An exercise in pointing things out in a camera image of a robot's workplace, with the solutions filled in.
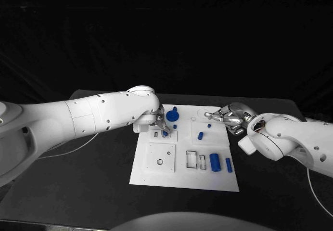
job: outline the small blue part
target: small blue part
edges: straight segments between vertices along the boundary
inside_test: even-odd
[[[220,160],[219,160],[219,155],[216,153],[211,153],[209,155],[210,159],[210,166],[211,166],[211,171],[219,172],[220,171]]]
[[[227,172],[232,172],[230,159],[229,159],[229,158],[226,158],[226,159],[224,159],[224,162],[226,162]]]
[[[167,112],[165,119],[170,122],[174,122],[178,119],[177,107],[173,107],[171,111]]]
[[[201,140],[203,139],[203,132],[200,131],[197,139]]]

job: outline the table surface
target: table surface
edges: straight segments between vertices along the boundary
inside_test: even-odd
[[[70,99],[102,91],[77,90]],[[258,113],[289,114],[304,121],[289,100],[157,94],[164,104],[224,106],[245,103]],[[239,137],[227,133],[240,192],[129,185],[138,134],[132,126],[98,134],[69,155],[37,160],[17,178],[0,204],[0,219],[111,229],[141,216],[174,211],[220,214],[275,230],[333,227],[317,204],[305,167],[289,157],[278,161],[258,152],[247,156]],[[72,140],[47,154],[79,147],[92,136]],[[333,211],[333,179],[311,172],[317,196]]]

